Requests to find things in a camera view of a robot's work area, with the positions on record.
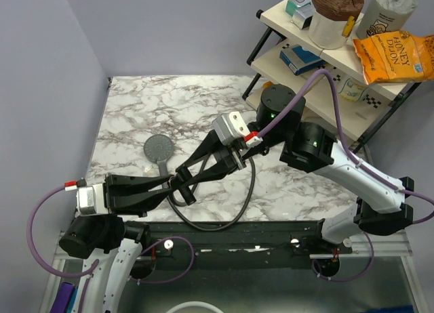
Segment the grey shower head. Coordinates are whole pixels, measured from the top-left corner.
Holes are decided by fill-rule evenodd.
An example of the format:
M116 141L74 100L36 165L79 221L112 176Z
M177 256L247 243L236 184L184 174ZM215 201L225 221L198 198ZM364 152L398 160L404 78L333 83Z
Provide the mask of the grey shower head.
M167 162L174 153L174 143L163 134L155 134L146 140L143 146L145 157L159 168L159 175L169 175Z

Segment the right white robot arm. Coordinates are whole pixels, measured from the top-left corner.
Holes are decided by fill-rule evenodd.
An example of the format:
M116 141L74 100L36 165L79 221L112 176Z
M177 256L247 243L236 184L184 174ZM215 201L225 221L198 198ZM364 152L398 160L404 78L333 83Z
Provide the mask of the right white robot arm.
M410 178L392 178L355 156L321 125L302 120L305 99L284 85L262 93L256 120L246 123L238 111L221 114L212 122L194 153L176 169L170 185L184 200L194 202L190 187L221 180L243 169L246 160L283 144L279 160L289 167L314 173L357 195L347 210L319 223L313 248L327 253L344 239L367 232L388 236L412 225L413 208L405 203L413 191Z

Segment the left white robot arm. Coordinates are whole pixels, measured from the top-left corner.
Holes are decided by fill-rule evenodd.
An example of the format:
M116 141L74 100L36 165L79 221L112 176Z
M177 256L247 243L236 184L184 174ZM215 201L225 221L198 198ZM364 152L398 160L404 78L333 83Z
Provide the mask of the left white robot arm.
M67 182L76 191L77 217L59 245L69 256L82 259L84 276L79 282L74 312L102 312L111 267L128 234L122 217L144 217L170 194L164 188L170 175L135 177L108 174L100 184L85 179Z

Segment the black T-shaped fitting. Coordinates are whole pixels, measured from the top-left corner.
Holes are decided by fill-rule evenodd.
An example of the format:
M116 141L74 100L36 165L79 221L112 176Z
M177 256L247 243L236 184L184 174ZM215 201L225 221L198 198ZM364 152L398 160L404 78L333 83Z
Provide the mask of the black T-shaped fitting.
M176 171L176 175L172 180L172 186L178 190L187 205L192 205L196 198L189 187L189 181L192 179L192 174L187 167L181 167Z

